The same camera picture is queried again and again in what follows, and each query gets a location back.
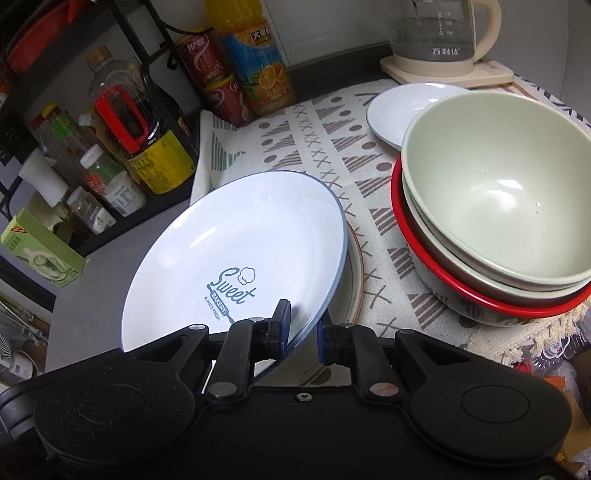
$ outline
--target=green box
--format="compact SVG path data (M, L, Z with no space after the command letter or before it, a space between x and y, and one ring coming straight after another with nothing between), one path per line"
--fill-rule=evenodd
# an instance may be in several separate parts
M23 208L0 235L0 243L54 285L63 287L82 274L84 258Z

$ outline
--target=patterned tablecloth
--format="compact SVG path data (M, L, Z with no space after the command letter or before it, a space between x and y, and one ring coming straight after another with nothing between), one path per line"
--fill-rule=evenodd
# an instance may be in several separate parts
M414 271L405 240L392 212L390 178L398 151L378 139L365 120L367 106L393 80L347 87L278 111L236 129L203 111L200 159L191 203L213 187L267 170L297 170L317 177L341 201L355 230L365 262L365 287L359 323L391 337L412 328L437 339L510 364L528 345L540 355L576 331L588 302L571 312L510 328L474 322L447 308ZM578 122L591 125L559 99L516 78L497 88L536 98Z

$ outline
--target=black rack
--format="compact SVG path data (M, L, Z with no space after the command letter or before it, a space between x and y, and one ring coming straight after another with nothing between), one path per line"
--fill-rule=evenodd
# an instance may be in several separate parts
M12 6L5 11L5 14L9 15L11 8L14 8L17 3L18 0L14 0ZM164 38L161 48L152 55L146 52L144 46L127 20L129 14L141 7L146 7ZM174 40L169 35L166 24L157 14L150 0L134 0L126 2L98 0L97 3L88 7L87 10L82 12L73 23L69 24L64 31L62 31L60 35L44 49L39 58L27 70L22 78L19 79L16 86L10 92L8 99L4 105L2 105L2 108L0 108L0 124L2 124L12 112L16 112L18 115L22 116L47 85L56 78L57 75L81 51L88 47L108 28L116 24L120 26L125 37L128 39L142 63L141 74L146 92L162 117L164 124L167 128L172 130L189 156L195 163L197 163L199 159L199 151L196 147L196 136L194 135L193 138L188 138L180 128L177 123L178 119L175 118L175 114L168 109L168 104L163 101L158 86L150 75L150 67L162 55L169 54L186 74L202 104L205 103L205 99L193 79L186 62L177 52ZM0 151L0 163L3 165L7 165L11 158L12 154L10 152ZM0 194L3 195L3 198L0 200L0 214L6 217L9 221L12 219L13 214L10 210L10 202L21 183L22 179L20 177L17 177L9 186L0 182ZM119 235L131 230L133 227L140 225L158 213L187 200L191 194L192 184L193 178L191 177L171 192L162 195L150 195L148 203L142 209L129 217L119 218L113 227L107 229L100 235L88 239L83 244L78 245L75 250L83 256L89 255L93 251L109 243L111 240L114 240ZM0 279L6 281L11 287L22 292L22 294L25 294L31 300L47 310L53 310L55 296L13 267L2 257L0 257Z

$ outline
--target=beverage can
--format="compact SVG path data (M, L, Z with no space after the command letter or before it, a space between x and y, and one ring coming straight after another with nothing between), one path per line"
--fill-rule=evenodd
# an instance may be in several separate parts
M177 45L187 60L197 83L202 87L223 79L228 71L225 58L212 35L213 29L186 35Z
M222 120L235 127L242 127L252 120L254 115L234 74L209 85L203 93L213 114Z

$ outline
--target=yellow bottle cap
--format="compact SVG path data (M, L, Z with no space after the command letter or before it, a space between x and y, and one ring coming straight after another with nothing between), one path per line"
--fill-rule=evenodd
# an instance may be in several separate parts
M49 114L56 108L57 108L57 102L50 103L41 111L41 116L43 118L47 118L49 116Z

